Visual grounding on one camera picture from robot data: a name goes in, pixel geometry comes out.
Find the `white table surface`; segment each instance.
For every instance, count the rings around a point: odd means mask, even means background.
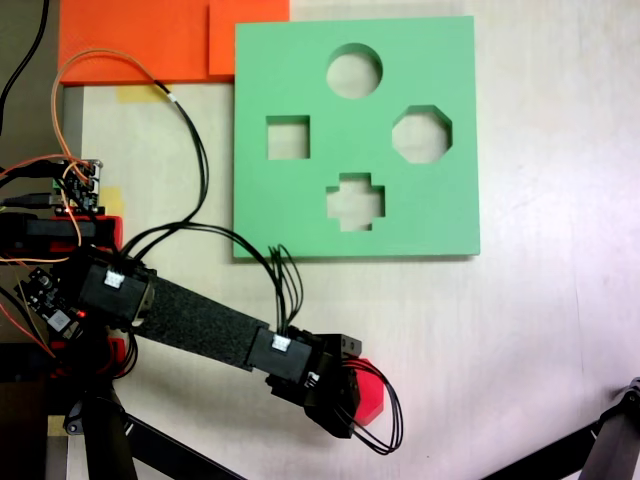
[[[130,413],[249,479],[477,479],[594,420],[640,374],[640,3],[292,0],[293,20],[460,14],[476,19],[482,254],[300,264],[296,323],[363,341],[402,401],[402,448],[334,439],[265,374],[146,340],[117,383]],[[211,161],[198,220],[231,226],[233,88],[175,93]],[[128,237],[190,210],[193,147],[167,104],[87,88],[82,129]],[[147,260],[273,324],[266,275],[225,240],[180,233]],[[86,478],[71,447],[69,478]]]

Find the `green foam board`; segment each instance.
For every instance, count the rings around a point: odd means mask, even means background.
[[[381,81],[344,98],[327,69],[358,50],[379,59]],[[262,253],[278,243],[297,257],[480,253],[473,18],[240,24],[235,89],[234,229]],[[434,163],[392,145],[394,125],[415,111],[451,129]],[[268,158],[267,126],[286,118],[306,119],[308,158]],[[368,231],[328,217],[327,191],[350,175],[384,189],[384,216]]]

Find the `wire bundle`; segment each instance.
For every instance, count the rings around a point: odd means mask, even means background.
[[[57,180],[58,185],[62,190],[62,197],[63,197],[65,207],[67,207],[71,221],[73,222],[76,228],[76,232],[78,233],[78,246],[80,247],[82,245],[82,236],[80,234],[80,229],[77,225],[77,222],[73,214],[68,208],[67,196],[79,206],[81,213],[83,215],[88,216],[92,222],[97,223],[97,219],[93,214],[93,212],[87,211],[82,208],[82,202],[80,202],[79,199],[76,198],[76,195],[74,194],[72,188],[70,188],[69,185],[67,184],[67,175],[69,174],[71,169],[74,170],[73,173],[81,181],[86,182],[88,180],[87,177],[78,168],[78,164],[87,164],[87,162],[73,157],[71,154],[70,148],[64,139],[64,136],[62,134],[62,130],[60,127],[60,122],[58,119],[58,114],[57,114],[57,92],[58,92],[58,87],[60,86],[60,81],[62,79],[62,76],[73,64],[75,64],[76,62],[82,59],[86,59],[88,57],[92,57],[96,55],[112,56],[112,57],[121,58],[126,61],[129,61],[130,63],[135,65],[137,68],[139,68],[141,71],[143,71],[151,79],[151,81],[153,81],[153,83],[165,93],[167,98],[175,105],[176,109],[184,119],[187,125],[187,128],[189,129],[189,133],[191,135],[191,138],[193,140],[195,150],[196,150],[196,156],[198,161],[198,171],[199,171],[199,178],[200,178],[200,181],[199,181],[200,188],[199,188],[199,195],[198,195],[196,206],[182,221],[172,222],[165,225],[161,225],[159,227],[148,229],[136,235],[134,238],[132,238],[124,246],[124,248],[121,251],[118,251],[118,248],[116,247],[116,245],[111,245],[111,250],[113,251],[113,254],[116,256],[116,262],[115,262],[116,267],[118,266],[117,264],[119,261],[127,258],[127,256],[129,256],[132,253],[133,248],[140,241],[145,239],[148,235],[151,235],[156,232],[164,232],[164,233],[160,235],[158,238],[148,243],[144,248],[142,248],[138,253],[136,253],[135,256],[133,257],[135,261],[141,262],[142,259],[145,257],[145,255],[154,246],[158,245],[160,242],[162,242],[163,240],[165,240],[166,238],[168,238],[169,236],[173,235],[174,233],[180,230],[205,231],[209,233],[216,233],[216,234],[222,235],[232,240],[233,242],[237,243],[238,245],[242,246],[245,250],[247,250],[258,261],[258,263],[260,263],[265,268],[265,270],[269,274],[269,277],[274,284],[275,293],[276,293],[278,332],[281,335],[286,336],[287,328],[289,327],[289,325],[291,324],[295,316],[299,313],[300,308],[302,307],[302,302],[304,298],[302,278],[300,276],[300,273],[297,267],[295,266],[295,263],[293,262],[291,255],[289,254],[288,250],[282,245],[278,245],[276,248],[270,248],[269,252],[272,256],[272,259],[271,259],[271,264],[269,264],[269,262],[260,254],[260,252],[239,234],[223,227],[206,225],[201,223],[194,223],[191,221],[202,208],[206,200],[207,192],[209,189],[209,160],[207,157],[206,150],[204,148],[204,144],[202,142],[202,139],[193,121],[191,120],[191,118],[189,117],[185,109],[182,107],[182,105],[180,105],[180,103],[177,101],[176,97],[169,91],[169,89],[162,82],[157,80],[151,74],[151,72],[146,67],[144,67],[144,65],[142,65],[138,60],[131,57],[130,55],[124,52],[111,50],[111,49],[102,49],[102,48],[89,49],[89,50],[79,52],[78,54],[71,57],[62,65],[62,67],[58,72],[58,75],[56,76],[56,79],[54,81],[53,88],[52,88],[51,118],[53,122],[54,131],[56,133],[56,137],[58,138],[58,142],[60,143],[60,147],[63,151],[63,154],[38,157],[36,159],[31,159],[31,160],[22,162],[7,170],[0,170],[0,177],[1,176],[7,177],[5,180],[3,180],[3,183],[0,184],[0,186],[10,182],[13,178],[15,178],[15,176],[17,176],[16,174],[17,172],[14,171],[15,169],[26,167],[32,164],[37,165],[37,162],[41,162],[44,160],[64,159],[67,162],[69,162],[68,167],[64,169],[64,172],[61,176],[57,171],[55,173],[52,173],[51,176],[52,178]],[[30,258],[2,259],[0,258],[0,261],[5,263],[21,263],[23,266],[26,266],[22,262],[26,261],[26,262],[36,262],[36,263],[58,263],[58,262],[67,261],[68,259],[69,257],[60,258],[60,259],[30,259]],[[292,275],[292,272],[289,269],[288,264],[293,266],[295,270],[295,278]],[[27,306],[26,313],[28,314],[29,311],[28,311],[28,305],[26,305],[26,299],[25,299],[25,306]],[[20,325],[8,315],[8,312],[6,312],[4,308],[2,309],[2,311],[3,313],[6,314],[7,318],[12,320],[12,322],[16,325],[16,327],[20,328],[23,331],[23,333],[25,333],[25,335],[29,336],[38,344],[40,344],[40,346],[43,347],[43,349],[47,350],[47,352],[55,358],[55,355],[51,353],[51,351],[46,346],[45,342],[41,341],[42,337],[37,333],[37,329],[35,328],[35,326],[31,328],[32,331],[34,332],[34,335],[31,335],[29,332],[22,329]],[[24,309],[20,309],[20,313],[24,315]],[[27,320],[27,323],[31,327],[32,322],[30,320],[31,319],[29,318],[29,320]],[[122,378],[127,374],[129,374],[131,370],[133,370],[138,359],[138,344],[136,342],[135,335],[133,334],[132,330],[128,330],[125,333],[127,333],[128,335],[128,347],[127,347],[127,353],[126,353],[124,362],[121,365],[117,365],[115,363],[114,361],[115,353],[113,352],[111,345],[109,345],[109,348],[111,349],[111,358],[109,359],[109,363],[105,365],[103,368],[100,368],[96,372],[97,374],[107,374],[107,375],[112,375],[113,378]]]
[[[302,285],[302,277],[298,271],[293,258],[289,250],[284,245],[278,245],[277,247],[269,247],[269,253],[271,254],[271,269],[275,275],[276,281],[279,285],[276,286],[276,291],[280,290],[284,293],[285,289],[289,297],[289,313],[285,309],[280,308],[280,302],[276,301],[276,319],[277,327],[276,331],[281,336],[287,336],[287,329],[293,319],[298,315],[304,302],[304,286]],[[291,270],[287,262],[293,267],[296,273],[296,279],[294,280]]]
[[[391,440],[389,441],[389,443],[384,443],[378,437],[369,432],[369,430],[362,426],[358,421],[356,421],[355,418],[349,415],[349,413],[344,409],[344,407],[342,407],[342,405],[336,406],[336,415],[342,423],[347,425],[352,430],[353,434],[360,441],[362,441],[362,443],[364,443],[374,452],[380,455],[389,455],[390,453],[395,452],[398,448],[400,448],[400,445],[402,444],[402,438],[404,436],[404,420],[402,417],[400,400],[398,399],[398,395],[396,394],[393,386],[380,370],[371,365],[369,362],[361,360],[357,357],[344,359],[342,361],[342,367],[370,373],[378,377],[382,381],[382,383],[384,383],[384,386],[389,393],[389,400],[391,403],[391,413],[393,421],[391,427]],[[357,432],[355,430],[355,427],[358,427],[360,430],[362,430],[364,434]]]

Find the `cross-shaped hole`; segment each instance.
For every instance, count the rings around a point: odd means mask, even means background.
[[[371,174],[340,175],[340,186],[327,187],[329,218],[340,220],[340,231],[367,231],[373,219],[384,217],[384,187],[371,185]]]

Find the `orange foam block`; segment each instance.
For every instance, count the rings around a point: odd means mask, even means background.
[[[82,50],[110,48],[165,83],[233,81],[235,24],[288,19],[288,0],[61,0],[58,65]],[[65,85],[147,82],[108,56],[80,61],[62,78]]]
[[[236,24],[288,22],[289,0],[211,0],[209,75],[232,82],[235,74]]]

